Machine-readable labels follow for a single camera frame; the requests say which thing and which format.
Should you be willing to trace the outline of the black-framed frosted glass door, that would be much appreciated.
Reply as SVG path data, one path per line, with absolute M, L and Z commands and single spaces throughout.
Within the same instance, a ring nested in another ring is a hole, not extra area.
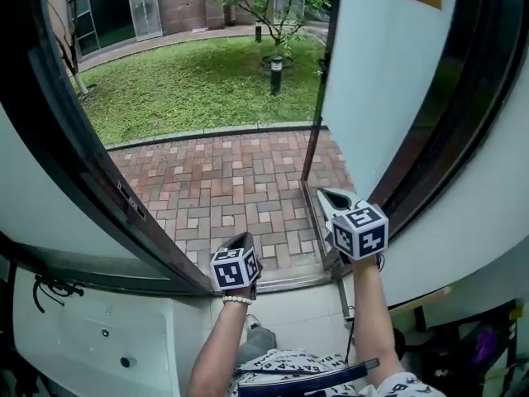
M 387 208 L 431 128 L 428 113 L 456 0 L 338 0 L 321 122 L 345 159 L 345 186 Z

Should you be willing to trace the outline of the black chest bar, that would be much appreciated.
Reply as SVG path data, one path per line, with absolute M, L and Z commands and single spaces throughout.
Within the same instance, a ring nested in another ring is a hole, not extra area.
M 379 359 L 375 358 L 354 366 L 281 382 L 240 383 L 237 391 L 239 397 L 304 397 L 307 393 L 366 377 L 370 370 L 378 366 Z

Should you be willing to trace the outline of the black shelf unit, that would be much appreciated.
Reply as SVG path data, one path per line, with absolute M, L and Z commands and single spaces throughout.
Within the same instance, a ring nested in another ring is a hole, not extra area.
M 443 392 L 447 397 L 483 397 L 487 374 L 498 361 L 505 362 L 500 374 L 500 391 L 504 393 L 513 377 L 516 365 L 517 325 L 509 318 L 516 308 L 514 299 L 483 313 L 446 323 L 429 331 L 432 336 L 424 343 L 407 347 L 420 362 L 424 382 Z M 498 338 L 493 356 L 481 366 L 473 363 L 475 343 L 479 332 L 492 328 Z

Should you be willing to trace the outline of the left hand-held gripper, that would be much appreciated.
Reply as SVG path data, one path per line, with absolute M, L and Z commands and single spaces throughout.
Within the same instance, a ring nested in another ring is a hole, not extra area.
M 226 293 L 237 289 L 249 289 L 250 299 L 255 300 L 256 283 L 262 266 L 255 255 L 254 238 L 243 232 L 224 241 L 210 261 L 212 278 L 217 290 Z

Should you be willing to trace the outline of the person's left forearm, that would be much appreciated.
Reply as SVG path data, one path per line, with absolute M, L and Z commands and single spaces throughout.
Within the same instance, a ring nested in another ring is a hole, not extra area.
M 194 362 L 188 397 L 225 397 L 236 366 L 248 304 L 227 301 Z

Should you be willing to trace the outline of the grey trouser leg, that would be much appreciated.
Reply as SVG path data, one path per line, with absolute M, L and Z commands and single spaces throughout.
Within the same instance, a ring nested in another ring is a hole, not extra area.
M 240 345 L 236 364 L 241 365 L 255 358 L 262 357 L 268 351 L 277 348 L 275 334 L 267 328 L 254 323 L 246 334 L 246 341 Z

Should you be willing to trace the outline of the person's right forearm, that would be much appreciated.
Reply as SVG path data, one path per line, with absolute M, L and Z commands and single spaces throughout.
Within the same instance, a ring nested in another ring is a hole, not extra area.
M 379 366 L 368 374 L 369 383 L 378 387 L 390 376 L 403 372 L 403 366 L 395 351 L 393 325 L 376 260 L 370 257 L 354 262 L 352 273 L 356 359 L 379 361 Z

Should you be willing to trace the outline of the white bathtub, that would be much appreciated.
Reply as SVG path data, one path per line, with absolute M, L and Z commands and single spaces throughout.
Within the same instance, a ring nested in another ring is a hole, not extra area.
M 13 332 L 18 353 L 39 372 L 79 397 L 186 397 L 212 329 L 208 298 L 85 289 L 62 307 L 39 292 L 41 313 L 34 282 L 34 273 L 17 269 Z

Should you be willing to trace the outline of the white printed shirt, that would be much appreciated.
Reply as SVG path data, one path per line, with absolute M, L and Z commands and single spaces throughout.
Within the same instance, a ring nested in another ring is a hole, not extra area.
M 338 354 L 316 356 L 304 350 L 270 350 L 262 357 L 239 365 L 226 392 L 226 397 L 239 397 L 240 383 L 281 382 L 346 368 Z M 409 372 L 394 374 L 375 387 L 358 390 L 354 381 L 305 394 L 304 397 L 446 397 L 439 390 L 423 383 Z

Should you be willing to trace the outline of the black bathtub faucet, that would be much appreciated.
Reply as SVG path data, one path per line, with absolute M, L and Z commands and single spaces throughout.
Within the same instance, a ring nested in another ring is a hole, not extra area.
M 53 277 L 35 274 L 35 282 L 32 288 L 32 297 L 37 309 L 41 313 L 45 313 L 45 308 L 42 306 L 38 293 L 41 292 L 49 299 L 55 301 L 58 305 L 64 307 L 64 299 L 78 295 L 84 296 L 84 290 L 79 283 L 69 284 L 62 280 Z

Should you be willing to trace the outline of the frosted window panel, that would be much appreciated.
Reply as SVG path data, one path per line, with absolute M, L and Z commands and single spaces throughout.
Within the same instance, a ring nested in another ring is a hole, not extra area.
M 135 257 L 72 202 L 42 169 L 0 104 L 0 232 L 74 257 Z

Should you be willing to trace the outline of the green grass lawn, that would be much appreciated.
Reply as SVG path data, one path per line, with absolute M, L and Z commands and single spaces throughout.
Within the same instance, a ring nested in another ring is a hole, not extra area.
M 290 44 L 292 65 L 270 92 L 274 43 L 251 36 L 190 41 L 126 56 L 84 71 L 95 89 L 81 103 L 105 145 L 199 129 L 312 119 L 322 44 Z

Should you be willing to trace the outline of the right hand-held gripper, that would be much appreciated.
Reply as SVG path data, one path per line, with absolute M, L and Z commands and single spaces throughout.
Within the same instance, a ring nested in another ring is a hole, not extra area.
M 325 219 L 324 238 L 345 263 L 377 256 L 388 247 L 388 218 L 352 190 L 318 188 L 317 201 Z

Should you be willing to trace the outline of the purple cloth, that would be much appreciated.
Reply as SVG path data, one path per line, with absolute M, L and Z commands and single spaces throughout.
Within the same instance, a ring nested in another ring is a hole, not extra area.
M 477 337 L 475 343 L 473 363 L 476 366 L 481 366 L 487 362 L 495 353 L 498 345 L 498 338 L 496 332 L 490 328 L 483 328 Z

